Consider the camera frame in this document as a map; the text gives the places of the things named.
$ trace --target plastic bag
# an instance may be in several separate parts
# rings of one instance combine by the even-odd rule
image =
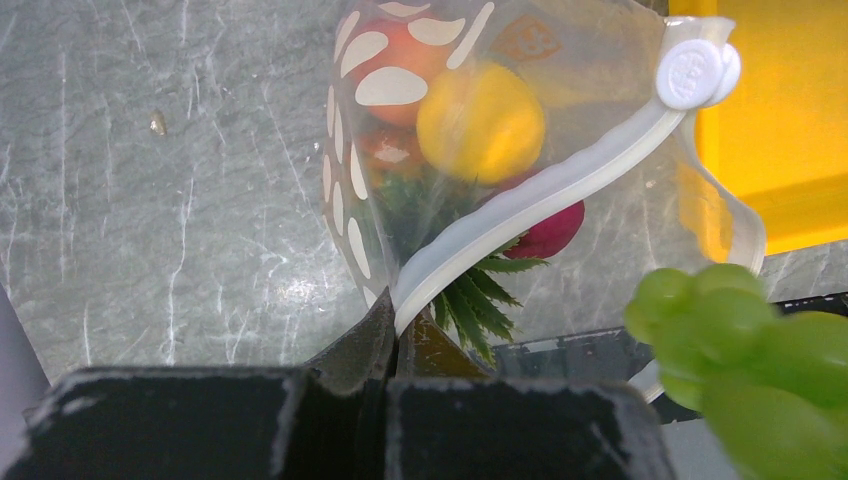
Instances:
[[[621,325],[658,267],[757,272],[761,220],[701,166],[693,113],[656,87],[675,46],[721,52],[732,28],[629,0],[351,2],[328,94],[324,213],[365,300],[388,286],[402,331],[569,208],[571,238],[550,265],[492,274],[523,308],[499,305],[515,328],[491,343]],[[685,54],[665,70],[683,97],[701,73]]]

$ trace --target yellow container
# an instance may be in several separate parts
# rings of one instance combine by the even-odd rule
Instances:
[[[848,239],[848,0],[669,3],[672,15],[737,23],[742,77],[698,114],[696,143],[704,166],[762,216],[767,253]],[[727,219],[700,204],[681,205],[683,222],[720,260]]]

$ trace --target green leaf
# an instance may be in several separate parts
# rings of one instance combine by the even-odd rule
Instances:
[[[524,235],[527,235],[527,232],[524,232],[524,233],[522,233],[521,235],[519,235],[519,236],[517,236],[517,237],[513,238],[512,240],[510,240],[510,241],[506,242],[505,244],[503,244],[503,245],[501,246],[501,248],[499,248],[499,249],[495,250],[495,251],[494,251],[494,252],[492,252],[492,254],[491,254],[491,255],[489,255],[489,256],[490,256],[490,257],[496,257],[496,256],[498,256],[498,255],[502,254],[503,252],[505,252],[505,251],[509,250],[510,248],[512,248],[512,247],[514,247],[514,246],[516,246],[516,245],[518,245],[518,242],[520,242],[520,241],[521,241],[521,237],[523,237]]]
[[[471,277],[468,275],[460,275],[454,283],[462,291],[462,295],[471,304],[471,307],[477,312],[477,318],[486,330],[492,332],[504,340],[512,341],[510,330],[515,324],[510,321],[497,307],[492,305],[486,295],[480,290]]]
[[[518,273],[538,267],[539,265],[548,265],[548,262],[541,258],[499,258],[487,257],[477,262],[475,268],[486,270],[487,272],[496,273]]]
[[[453,305],[451,305],[446,292],[442,292],[445,299],[445,307],[447,309],[447,318],[453,321],[453,326],[456,328],[456,334],[459,336],[459,346],[465,348],[468,346],[468,333],[465,331],[465,326],[456,321],[456,313],[454,313]]]
[[[449,325],[448,319],[448,306],[445,301],[445,293],[442,292],[436,295],[436,298],[433,299],[433,306],[435,307],[435,315],[436,325],[439,326],[442,330],[447,330]]]
[[[471,307],[468,299],[462,294],[456,284],[452,283],[445,289],[445,296],[453,313],[454,323],[457,326],[457,331],[465,330],[468,337],[468,342],[471,347],[477,351],[480,357],[489,365],[494,365],[495,357],[492,352],[492,347],[486,341],[486,336],[483,329],[480,327],[480,319],[476,312]]]
[[[492,280],[486,272],[483,270],[479,270],[475,267],[472,267],[470,270],[465,272],[471,280],[474,281],[474,284],[477,285],[477,288],[483,292],[483,295],[491,298],[492,300],[497,300],[499,302],[505,303],[507,305],[512,305],[514,307],[521,307],[521,302],[512,297],[506,290],[503,289],[498,282]]]

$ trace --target countertop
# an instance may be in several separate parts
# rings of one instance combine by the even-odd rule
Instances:
[[[51,380],[298,363],[361,318],[320,219],[343,3],[5,2],[0,282]],[[841,242],[763,276],[772,300],[839,292],[846,263]]]

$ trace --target lemon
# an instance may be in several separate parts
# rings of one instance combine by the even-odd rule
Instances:
[[[545,140],[545,114],[533,92],[491,61],[436,76],[421,101],[416,127],[427,162],[483,185],[527,171]]]

